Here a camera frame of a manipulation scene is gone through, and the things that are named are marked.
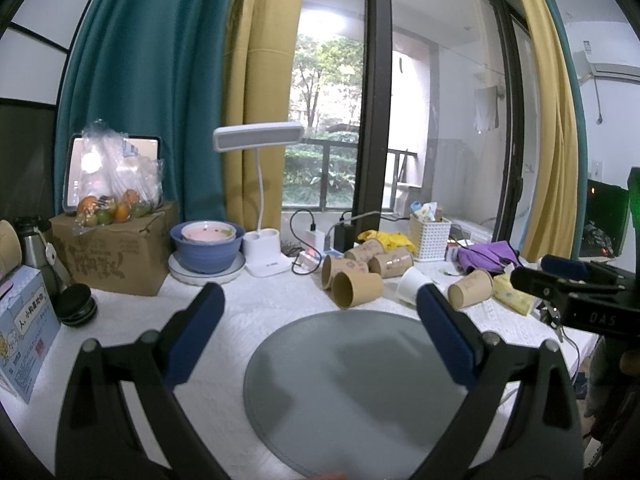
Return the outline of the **brown paper cup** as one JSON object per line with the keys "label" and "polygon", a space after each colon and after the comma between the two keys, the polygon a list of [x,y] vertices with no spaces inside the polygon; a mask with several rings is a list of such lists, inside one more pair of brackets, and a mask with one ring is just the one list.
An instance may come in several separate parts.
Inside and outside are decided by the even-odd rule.
{"label": "brown paper cup", "polygon": [[414,265],[413,255],[407,247],[397,247],[372,257],[369,270],[381,278],[398,278]]}
{"label": "brown paper cup", "polygon": [[333,280],[331,292],[337,307],[349,309],[380,298],[384,283],[375,273],[340,272]]}
{"label": "brown paper cup", "polygon": [[451,307],[460,310],[488,300],[493,289],[491,275],[485,270],[477,269],[448,287],[448,301]]}
{"label": "brown paper cup", "polygon": [[344,257],[349,260],[368,263],[375,256],[383,255],[384,252],[384,245],[374,238],[373,240],[365,240],[361,244],[350,248],[344,253]]}
{"label": "brown paper cup", "polygon": [[337,274],[344,273],[368,273],[367,263],[344,257],[326,256],[322,263],[321,285],[323,289],[332,287]]}

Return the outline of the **white paper cup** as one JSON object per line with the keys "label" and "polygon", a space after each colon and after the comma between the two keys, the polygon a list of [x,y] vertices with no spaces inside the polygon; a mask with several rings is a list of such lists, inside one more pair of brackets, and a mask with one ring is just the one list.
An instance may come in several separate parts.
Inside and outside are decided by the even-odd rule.
{"label": "white paper cup", "polygon": [[402,274],[397,284],[396,297],[404,304],[410,304],[410,306],[415,307],[419,289],[427,284],[433,284],[436,287],[440,286],[439,281],[434,278],[432,272],[412,266]]}

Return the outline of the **brown paper cup back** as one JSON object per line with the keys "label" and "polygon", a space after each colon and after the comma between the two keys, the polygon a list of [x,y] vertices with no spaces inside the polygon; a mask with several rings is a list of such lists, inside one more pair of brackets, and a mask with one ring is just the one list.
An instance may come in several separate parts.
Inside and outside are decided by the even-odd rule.
{"label": "brown paper cup back", "polygon": [[365,240],[361,244],[350,248],[344,253],[344,257],[349,260],[368,263],[375,256],[383,255],[384,252],[384,245],[374,238],[373,240]]}

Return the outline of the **brown paper cup front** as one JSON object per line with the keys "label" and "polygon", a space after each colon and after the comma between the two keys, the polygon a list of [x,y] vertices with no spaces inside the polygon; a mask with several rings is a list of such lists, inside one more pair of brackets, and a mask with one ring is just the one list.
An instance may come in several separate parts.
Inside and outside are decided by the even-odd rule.
{"label": "brown paper cup front", "polygon": [[384,283],[375,273],[340,272],[333,280],[331,292],[337,307],[349,309],[380,298]]}

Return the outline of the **yellow tissue pack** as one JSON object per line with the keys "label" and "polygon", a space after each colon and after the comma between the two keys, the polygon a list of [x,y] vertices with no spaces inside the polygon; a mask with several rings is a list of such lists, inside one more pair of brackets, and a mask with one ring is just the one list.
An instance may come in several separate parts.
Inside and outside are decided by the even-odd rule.
{"label": "yellow tissue pack", "polygon": [[536,306],[537,299],[513,287],[508,274],[500,274],[492,279],[492,298],[513,312],[527,316]]}

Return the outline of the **yellow curtain right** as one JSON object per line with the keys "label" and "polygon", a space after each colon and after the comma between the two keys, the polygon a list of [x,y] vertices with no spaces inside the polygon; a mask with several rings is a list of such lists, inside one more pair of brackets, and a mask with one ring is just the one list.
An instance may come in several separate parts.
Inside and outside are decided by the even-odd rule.
{"label": "yellow curtain right", "polygon": [[578,136],[561,41],[546,0],[521,0],[532,37],[540,101],[539,165],[524,256],[572,254],[578,202]]}

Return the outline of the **yellow curtain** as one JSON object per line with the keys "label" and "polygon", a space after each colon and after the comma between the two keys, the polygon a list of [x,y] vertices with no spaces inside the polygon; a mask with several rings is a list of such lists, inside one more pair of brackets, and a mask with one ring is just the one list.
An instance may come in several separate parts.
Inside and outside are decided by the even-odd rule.
{"label": "yellow curtain", "polygon": [[578,202],[578,136],[561,41],[546,0],[521,0],[532,37],[540,101],[539,165],[524,256],[572,254]]}
{"label": "yellow curtain", "polygon": [[[225,126],[285,122],[292,81],[297,26],[303,0],[232,0],[224,45]],[[281,225],[284,148],[260,150],[265,188],[263,228]],[[254,153],[222,155],[228,220],[256,228],[259,209]]]}

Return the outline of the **purple towel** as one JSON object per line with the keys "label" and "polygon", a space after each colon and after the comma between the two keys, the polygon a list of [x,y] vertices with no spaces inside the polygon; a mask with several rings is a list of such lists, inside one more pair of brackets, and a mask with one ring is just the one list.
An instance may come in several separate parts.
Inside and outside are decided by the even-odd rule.
{"label": "purple towel", "polygon": [[475,270],[484,270],[490,275],[499,275],[506,272],[510,264],[514,268],[522,265],[520,254],[506,240],[468,247],[460,246],[457,260],[458,266],[466,274]]}

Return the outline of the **white perforated basket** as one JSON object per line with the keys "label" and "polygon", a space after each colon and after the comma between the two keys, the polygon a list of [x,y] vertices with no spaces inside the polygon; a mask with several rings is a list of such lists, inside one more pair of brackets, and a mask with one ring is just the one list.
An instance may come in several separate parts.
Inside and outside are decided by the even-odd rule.
{"label": "white perforated basket", "polygon": [[409,240],[416,248],[414,258],[417,262],[434,262],[445,259],[451,231],[451,222],[423,222],[416,216],[409,219]]}

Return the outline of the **black round lid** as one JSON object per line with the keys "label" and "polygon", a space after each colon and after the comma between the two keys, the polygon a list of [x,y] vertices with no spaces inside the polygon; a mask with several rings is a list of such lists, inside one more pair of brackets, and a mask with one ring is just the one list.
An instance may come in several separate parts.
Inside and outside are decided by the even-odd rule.
{"label": "black round lid", "polygon": [[86,284],[73,284],[56,296],[52,302],[58,320],[66,326],[79,327],[91,322],[98,313],[98,305]]}

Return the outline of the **blue tissue box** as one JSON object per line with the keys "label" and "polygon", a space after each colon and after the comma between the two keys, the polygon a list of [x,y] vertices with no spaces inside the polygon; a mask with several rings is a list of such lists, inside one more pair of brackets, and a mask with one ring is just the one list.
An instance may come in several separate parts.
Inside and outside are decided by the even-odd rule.
{"label": "blue tissue box", "polygon": [[3,284],[1,387],[29,404],[40,368],[60,329],[39,270],[20,266]]}

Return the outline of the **round grey mat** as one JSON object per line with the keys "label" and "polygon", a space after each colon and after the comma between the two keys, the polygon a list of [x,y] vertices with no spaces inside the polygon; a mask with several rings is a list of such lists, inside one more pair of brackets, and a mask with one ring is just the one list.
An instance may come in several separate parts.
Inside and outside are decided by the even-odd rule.
{"label": "round grey mat", "polygon": [[305,477],[407,479],[465,397],[420,322],[360,310],[279,328],[243,385],[257,437]]}

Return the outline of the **cardboard box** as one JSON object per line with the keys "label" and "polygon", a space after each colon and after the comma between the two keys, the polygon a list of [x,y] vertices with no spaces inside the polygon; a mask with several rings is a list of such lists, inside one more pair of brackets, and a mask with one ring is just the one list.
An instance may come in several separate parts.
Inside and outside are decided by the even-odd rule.
{"label": "cardboard box", "polygon": [[143,218],[79,234],[75,219],[51,219],[52,243],[73,281],[119,294],[154,296],[168,274],[170,230],[178,206],[166,202]]}

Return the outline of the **air conditioner unit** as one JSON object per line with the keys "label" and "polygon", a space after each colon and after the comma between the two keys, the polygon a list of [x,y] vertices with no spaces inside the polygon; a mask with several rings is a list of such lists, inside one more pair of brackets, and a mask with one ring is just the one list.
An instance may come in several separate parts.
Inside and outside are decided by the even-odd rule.
{"label": "air conditioner unit", "polygon": [[572,53],[574,67],[579,84],[590,79],[603,79],[617,82],[638,84],[640,82],[640,68],[635,65],[617,62],[595,61],[591,50],[583,48]]}

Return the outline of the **black power adapter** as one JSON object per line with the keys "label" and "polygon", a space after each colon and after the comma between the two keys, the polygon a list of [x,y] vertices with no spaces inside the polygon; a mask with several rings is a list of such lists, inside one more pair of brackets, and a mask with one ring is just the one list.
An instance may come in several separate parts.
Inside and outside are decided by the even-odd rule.
{"label": "black power adapter", "polygon": [[333,230],[333,248],[342,254],[355,244],[355,226],[350,220],[351,214],[350,211],[344,211]]}

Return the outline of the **blue ceramic bowl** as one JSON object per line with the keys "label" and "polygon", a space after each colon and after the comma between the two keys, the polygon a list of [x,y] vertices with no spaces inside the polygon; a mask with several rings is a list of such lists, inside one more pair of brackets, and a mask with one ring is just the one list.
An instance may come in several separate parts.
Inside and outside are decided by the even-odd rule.
{"label": "blue ceramic bowl", "polygon": [[180,231],[188,222],[176,224],[170,230],[178,263],[190,271],[201,274],[217,274],[230,268],[236,255],[240,252],[242,239],[245,235],[242,226],[227,222],[236,229],[235,239],[209,245],[193,243],[181,238]]}

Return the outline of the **white charger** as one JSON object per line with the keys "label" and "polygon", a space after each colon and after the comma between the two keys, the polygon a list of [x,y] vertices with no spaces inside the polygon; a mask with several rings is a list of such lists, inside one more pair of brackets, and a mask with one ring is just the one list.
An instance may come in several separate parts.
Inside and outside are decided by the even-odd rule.
{"label": "white charger", "polygon": [[326,234],[319,230],[308,229],[304,233],[303,241],[306,244],[306,252],[308,252],[311,257],[316,259],[323,257]]}

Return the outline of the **pink inner bowl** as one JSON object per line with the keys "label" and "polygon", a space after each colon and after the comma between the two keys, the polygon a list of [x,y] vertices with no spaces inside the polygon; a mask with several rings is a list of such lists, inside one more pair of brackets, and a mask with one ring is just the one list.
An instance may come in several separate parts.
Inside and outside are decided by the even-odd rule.
{"label": "pink inner bowl", "polygon": [[236,229],[232,224],[221,221],[188,222],[180,231],[181,238],[198,244],[220,244],[234,240]]}

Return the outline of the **white desk lamp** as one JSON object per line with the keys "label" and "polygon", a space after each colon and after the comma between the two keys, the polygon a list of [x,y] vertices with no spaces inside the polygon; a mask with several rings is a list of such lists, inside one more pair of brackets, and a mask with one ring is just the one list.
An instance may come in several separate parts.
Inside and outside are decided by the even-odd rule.
{"label": "white desk lamp", "polygon": [[303,139],[304,128],[299,122],[261,122],[239,126],[218,127],[213,132],[214,151],[227,153],[251,150],[254,153],[259,191],[259,209],[254,231],[243,236],[242,252],[247,272],[254,278],[269,278],[291,269],[291,263],[281,252],[280,231],[264,229],[265,188],[260,150],[297,144]]}

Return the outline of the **plastic bag of fruit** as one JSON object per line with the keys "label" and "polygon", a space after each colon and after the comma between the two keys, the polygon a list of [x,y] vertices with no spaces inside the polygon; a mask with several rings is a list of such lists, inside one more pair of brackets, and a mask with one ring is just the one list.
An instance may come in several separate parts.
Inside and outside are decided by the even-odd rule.
{"label": "plastic bag of fruit", "polygon": [[163,201],[164,161],[97,120],[82,130],[74,233],[152,214]]}

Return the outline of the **tablet with screen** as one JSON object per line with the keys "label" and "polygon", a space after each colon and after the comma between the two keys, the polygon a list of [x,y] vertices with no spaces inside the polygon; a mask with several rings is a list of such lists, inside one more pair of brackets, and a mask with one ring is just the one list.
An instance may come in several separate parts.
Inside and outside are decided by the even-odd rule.
{"label": "tablet with screen", "polygon": [[[63,185],[62,207],[66,214],[76,214],[78,204],[78,179],[80,170],[80,136],[76,134],[70,141],[70,148],[67,153],[67,167]],[[137,148],[141,148],[145,155],[160,157],[160,139],[142,138],[142,136],[132,136],[132,143]]]}

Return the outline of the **yellow curtain left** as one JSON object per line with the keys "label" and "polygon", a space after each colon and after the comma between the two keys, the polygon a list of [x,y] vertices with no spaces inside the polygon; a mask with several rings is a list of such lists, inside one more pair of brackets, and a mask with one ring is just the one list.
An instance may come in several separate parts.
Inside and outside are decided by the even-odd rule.
{"label": "yellow curtain left", "polygon": [[[225,126],[285,122],[292,81],[297,26],[303,0],[232,0],[224,45]],[[281,225],[284,148],[260,150],[265,188],[263,228]],[[256,228],[259,209],[254,153],[222,155],[228,220]]]}

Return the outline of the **teal curtain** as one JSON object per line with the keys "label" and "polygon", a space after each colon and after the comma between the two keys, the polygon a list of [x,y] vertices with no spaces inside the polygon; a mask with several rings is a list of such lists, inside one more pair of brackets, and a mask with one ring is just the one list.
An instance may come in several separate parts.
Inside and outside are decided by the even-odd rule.
{"label": "teal curtain", "polygon": [[160,139],[163,192],[184,220],[222,220],[224,36],[231,0],[92,0],[70,51],[54,141],[54,206],[68,144],[96,120]]}

